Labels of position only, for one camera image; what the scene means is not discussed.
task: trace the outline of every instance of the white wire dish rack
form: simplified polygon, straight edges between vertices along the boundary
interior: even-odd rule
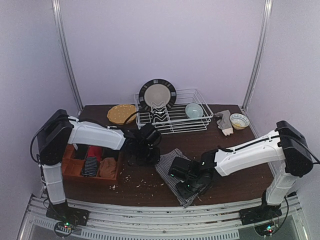
[[[143,111],[139,103],[139,94],[134,95],[135,107]],[[203,109],[203,116],[188,118],[186,106],[190,103],[199,104]],[[140,112],[135,120],[138,128],[151,123],[162,134],[175,134],[207,130],[211,118],[214,116],[208,104],[196,89],[184,89],[176,91],[176,101],[172,108],[167,108],[165,102],[151,105],[151,112]]]

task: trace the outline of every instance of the yellow scalloped plate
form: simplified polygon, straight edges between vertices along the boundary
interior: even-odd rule
[[[113,124],[123,125],[125,120],[133,113],[136,112],[136,107],[131,104],[121,104],[114,106],[108,111],[106,117]],[[131,123],[136,119],[136,115],[133,115],[127,123]]]

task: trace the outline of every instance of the bowl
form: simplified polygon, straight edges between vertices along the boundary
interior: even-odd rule
[[[242,130],[250,125],[249,119],[240,113],[234,113],[230,116],[230,121],[234,129]]]
[[[189,103],[185,107],[185,114],[190,119],[200,118],[204,115],[204,110],[199,104]]]

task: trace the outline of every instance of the striped towel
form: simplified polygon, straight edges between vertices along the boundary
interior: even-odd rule
[[[82,176],[96,177],[98,172],[98,160],[96,156],[88,156],[85,159],[84,167],[82,169]]]
[[[179,183],[180,180],[168,175],[169,169],[175,157],[188,159],[186,156],[182,154],[182,152],[178,148],[176,148],[175,150],[160,156],[160,162],[157,165],[155,165],[155,170],[164,180],[164,182],[168,185],[171,191],[174,193],[180,205],[186,208],[192,204],[194,199],[198,196],[198,193],[192,195],[187,199],[184,199],[182,196],[180,196],[176,188],[176,184]]]

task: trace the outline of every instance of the dark brown tabletop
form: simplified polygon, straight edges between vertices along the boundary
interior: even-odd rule
[[[110,125],[107,112],[111,107],[85,106],[80,119],[92,119]],[[241,112],[237,105],[210,105],[210,108],[214,113],[223,110],[230,110],[231,113]],[[253,139],[254,135],[249,127],[240,131],[234,130],[234,134],[224,136],[217,123],[212,120],[206,131],[163,135],[159,147],[161,154],[178,148],[189,159],[199,160],[203,152],[213,150],[218,145],[231,147]],[[272,180],[273,176],[267,164],[243,169],[222,177],[204,195],[196,198],[193,204],[211,205],[260,198]],[[114,188],[79,182],[65,182],[64,188],[67,198],[86,202],[123,206],[179,206],[176,196],[154,167],[128,166],[127,162],[123,163],[119,184]]]

